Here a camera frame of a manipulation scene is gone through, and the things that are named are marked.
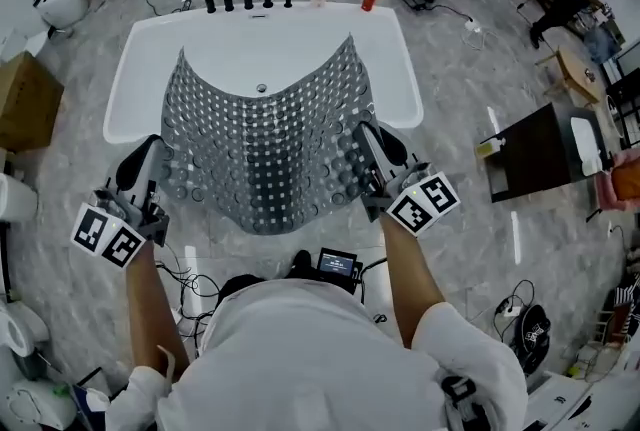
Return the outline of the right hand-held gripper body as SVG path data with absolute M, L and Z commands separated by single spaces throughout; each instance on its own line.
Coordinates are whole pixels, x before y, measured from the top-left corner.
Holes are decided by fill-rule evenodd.
M 460 205 L 445 174 L 435 172 L 427 162 L 415 164 L 388 182 L 374 180 L 361 200 L 371 222 L 386 214 L 414 237 Z

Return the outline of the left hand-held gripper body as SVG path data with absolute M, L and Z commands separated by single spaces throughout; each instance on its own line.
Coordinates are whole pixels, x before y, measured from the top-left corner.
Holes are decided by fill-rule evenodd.
M 123 191 L 111 185 L 95 189 L 84 202 L 71 231 L 71 243 L 86 254 L 126 267 L 148 241 L 163 246 L 169 216 L 158 205 L 150 180 Z

